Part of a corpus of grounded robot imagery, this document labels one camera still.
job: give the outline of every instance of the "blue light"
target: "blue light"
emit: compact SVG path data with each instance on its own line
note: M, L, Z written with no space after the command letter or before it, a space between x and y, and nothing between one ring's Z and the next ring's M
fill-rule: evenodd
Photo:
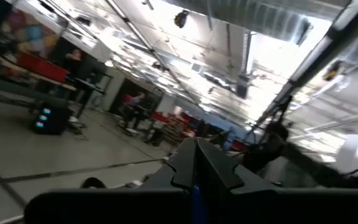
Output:
M44 126L44 124L41 123L41 122L37 122L35 125L36 125L37 127L39 127L39 128L42 128L42 127Z
M41 121L46 121L47 120L47 117L45 115L40 115L40 120Z
M50 114L50 109L44 108L44 114Z

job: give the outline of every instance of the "shelving unit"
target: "shelving unit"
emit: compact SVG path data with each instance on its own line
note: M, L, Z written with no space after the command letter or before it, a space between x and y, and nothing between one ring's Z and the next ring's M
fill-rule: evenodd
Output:
M179 145L183 141L183 137L181 136L181 132L186 127L186 124L174 117L169 116L167 119L167 123L163 127L162 131L164 133L163 139L172 144L173 146Z

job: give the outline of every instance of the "ceiling light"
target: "ceiling light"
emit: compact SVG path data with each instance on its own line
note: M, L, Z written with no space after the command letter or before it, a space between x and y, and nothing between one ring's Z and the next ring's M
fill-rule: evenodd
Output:
M164 78L164 77L158 78L157 81L158 81L159 83L163 84L163 85L168 85L168 84L170 83L170 82L169 82L166 78Z
M204 109L205 112L210 112L210 111L211 111L211 108L209 108L209 107L207 107L207 106L205 106L205 105L200 105L200 107L201 107L202 109Z
M131 70L129 68L126 68L126 67L121 67L121 69L123 69L124 71L127 71L127 72L131 72Z
M133 72L131 72L131 75L132 75L133 77L140 78L138 75L136 75L136 74L133 73Z
M332 156L327 156L327 155L319 155L320 158L323 160L323 162L335 162L335 158L333 158Z
M104 63L105 66L107 67L113 67L114 65L112 64L112 61L108 60L106 63Z
M202 103L204 103L204 104L210 104L210 103L212 103L212 101L211 101L210 99L205 98L205 97L201 98L200 101L201 101Z
M120 58L118 55L114 55L114 56L112 57L112 59L115 60L115 61L118 61L118 62L121 61L121 58Z
M123 66L132 67L128 62L121 61L120 62Z

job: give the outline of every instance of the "floor line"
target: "floor line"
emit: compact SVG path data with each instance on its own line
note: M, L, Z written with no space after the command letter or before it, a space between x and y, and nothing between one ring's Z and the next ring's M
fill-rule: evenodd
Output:
M19 193L17 193L9 184L3 181L3 178L0 176L0 185L1 187L9 194L9 196L13 199L13 201L20 206L20 208L24 209L27 202L22 198Z
M10 183L16 183L21 182L25 180L36 180L36 179L43 179L43 178L49 178L49 177L61 177L65 175L73 175L73 174L84 174L87 172L94 172L94 171L100 171L105 169L112 169L117 167L124 167L124 166L131 166L136 164L145 164L148 162L159 162L164 161L165 159L148 159L146 161L137 161L137 162L126 162L122 164L111 164L108 166L101 166L101 167L91 167L91 168L82 168L82 169L75 169L75 170L65 170L65 171L57 171L57 172L47 172L43 174L33 174L33 175L23 175L18 177L8 177L8 178L0 178L0 184L10 184Z

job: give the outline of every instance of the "concrete floor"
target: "concrete floor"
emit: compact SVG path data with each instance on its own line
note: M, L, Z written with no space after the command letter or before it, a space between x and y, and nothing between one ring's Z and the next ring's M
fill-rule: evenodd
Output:
M97 177L111 187L139 180L158 170L161 163L109 166L166 155L140 138L126 136L110 116L99 112L85 111L81 117L88 126L87 141L78 141L71 133L34 134L26 127L28 117L25 108L0 104L0 220L20 215L23 205L42 192L78 188L87 177ZM35 176L93 167L100 169L55 177Z

